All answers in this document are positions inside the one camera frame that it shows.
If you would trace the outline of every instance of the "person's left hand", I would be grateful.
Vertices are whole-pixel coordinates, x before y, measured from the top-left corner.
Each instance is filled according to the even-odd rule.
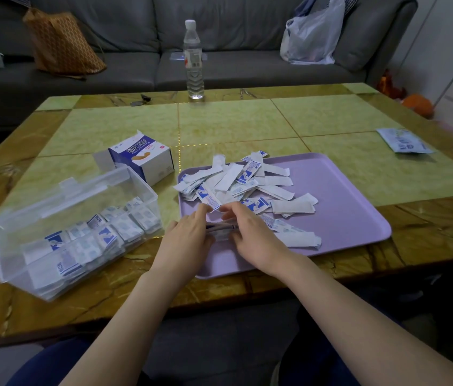
[[[170,222],[150,271],[161,272],[180,288],[189,283],[214,243],[214,238],[205,233],[206,215],[211,210],[210,206],[200,204],[191,215]]]

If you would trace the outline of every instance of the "person's right hand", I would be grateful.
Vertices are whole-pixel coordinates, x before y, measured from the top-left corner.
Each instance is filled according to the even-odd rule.
[[[262,272],[274,276],[280,261],[292,253],[288,247],[276,238],[262,218],[242,203],[231,202],[219,210],[224,213],[223,220],[237,218],[240,232],[232,232],[230,239],[239,254]]]

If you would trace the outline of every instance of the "plastic storage box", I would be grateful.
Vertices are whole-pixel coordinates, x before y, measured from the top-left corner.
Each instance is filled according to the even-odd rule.
[[[0,282],[52,300],[162,229],[157,194],[132,168],[85,183],[70,178],[45,199],[0,215]]]

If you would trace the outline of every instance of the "forearm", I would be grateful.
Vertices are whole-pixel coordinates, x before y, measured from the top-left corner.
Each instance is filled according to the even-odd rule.
[[[453,363],[295,253],[274,274],[298,297],[362,386],[453,385]]]
[[[153,336],[179,288],[158,271],[142,275],[61,385],[135,385]]]

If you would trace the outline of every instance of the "marble table top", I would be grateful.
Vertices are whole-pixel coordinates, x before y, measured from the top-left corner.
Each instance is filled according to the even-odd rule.
[[[140,129],[172,149],[175,173],[157,183],[163,223],[179,218],[176,175],[210,164],[213,154],[237,161],[250,151],[272,157],[328,155],[390,222],[381,243],[313,258],[336,279],[364,279],[453,260],[453,135],[371,87],[358,84],[207,90],[48,98],[0,144],[0,211],[33,200],[68,177],[98,175],[92,153]],[[394,154],[377,128],[406,128],[437,152]],[[149,270],[153,239],[51,303],[0,284],[0,342],[49,336],[71,325],[110,318]],[[174,308],[247,300],[281,289],[259,271],[193,279]]]

